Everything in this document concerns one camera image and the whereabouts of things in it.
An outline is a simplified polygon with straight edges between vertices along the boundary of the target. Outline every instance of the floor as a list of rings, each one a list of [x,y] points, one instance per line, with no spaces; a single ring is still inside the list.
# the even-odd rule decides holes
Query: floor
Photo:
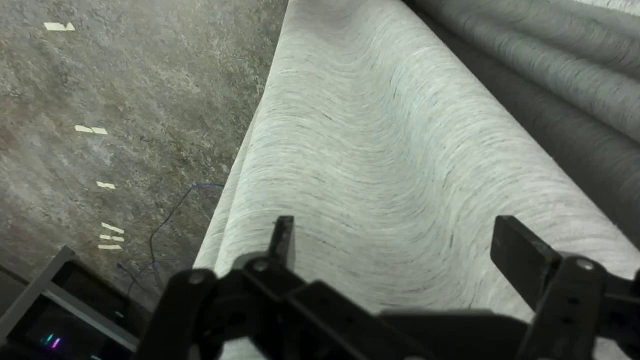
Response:
[[[286,0],[0,2],[0,263],[30,278],[68,245],[124,291],[131,277],[118,264],[143,270],[145,290],[131,295],[152,306],[159,289],[145,268],[148,237],[191,185],[224,184],[285,8]],[[162,281],[192,263],[220,192],[192,189],[156,234]]]

